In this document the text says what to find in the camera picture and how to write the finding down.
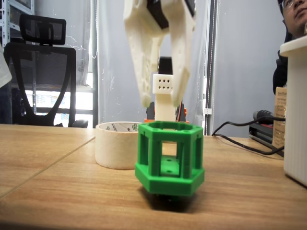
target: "masking tape roll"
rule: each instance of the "masking tape roll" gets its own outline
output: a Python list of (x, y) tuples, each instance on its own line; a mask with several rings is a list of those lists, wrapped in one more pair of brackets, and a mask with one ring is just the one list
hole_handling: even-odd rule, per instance
[(111, 169), (134, 169), (139, 123), (110, 122), (96, 126), (96, 162)]

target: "wood grain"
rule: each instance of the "wood grain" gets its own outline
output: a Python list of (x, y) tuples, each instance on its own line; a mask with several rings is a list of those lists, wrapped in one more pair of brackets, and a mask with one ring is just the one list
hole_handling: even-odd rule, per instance
[(0, 197), (93, 138), (93, 129), (0, 125)]
[[(249, 139), (237, 140), (266, 149)], [(96, 164), (94, 142), (1, 199), (1, 225), (14, 229), (307, 229), (307, 189), (285, 176), (279, 156), (259, 156), (205, 137), (205, 183), (193, 197), (169, 201), (148, 194), (133, 170)], [(174, 153), (174, 147), (164, 145), (164, 153)]]

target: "office chair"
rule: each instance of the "office chair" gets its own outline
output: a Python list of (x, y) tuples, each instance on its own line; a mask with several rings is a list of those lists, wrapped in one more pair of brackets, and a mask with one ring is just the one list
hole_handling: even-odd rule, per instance
[[(4, 49), (4, 57), (13, 77), (12, 83), (18, 84), (24, 105), (25, 115), (18, 119), (19, 124), (62, 126), (54, 125), (54, 119), (60, 105), (63, 106), (65, 93), (70, 92), (68, 127), (87, 127), (88, 121), (75, 121), (76, 51), (74, 48), (60, 47), (65, 44), (66, 21), (22, 14), (20, 31), (27, 44), (10, 42)], [(36, 105), (30, 105), (26, 88), (47, 88), (48, 91), (60, 90), (60, 93), (51, 109), (44, 108), (48, 112), (46, 115), (36, 115), (33, 111)]]

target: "white block with holes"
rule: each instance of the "white block with holes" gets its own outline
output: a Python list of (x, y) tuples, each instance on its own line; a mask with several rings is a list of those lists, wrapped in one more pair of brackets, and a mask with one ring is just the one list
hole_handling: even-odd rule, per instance
[(176, 109), (173, 107), (171, 92), (173, 75), (154, 74), (153, 94), (155, 94), (156, 121), (176, 121)]

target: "hexagonal frame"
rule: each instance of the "hexagonal frame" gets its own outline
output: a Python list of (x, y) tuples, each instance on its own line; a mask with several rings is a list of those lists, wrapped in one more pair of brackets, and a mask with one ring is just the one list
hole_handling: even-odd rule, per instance
[[(177, 155), (162, 155), (163, 141), (177, 142)], [(203, 128), (155, 121), (139, 125), (135, 175), (149, 193), (191, 196), (204, 182)]]

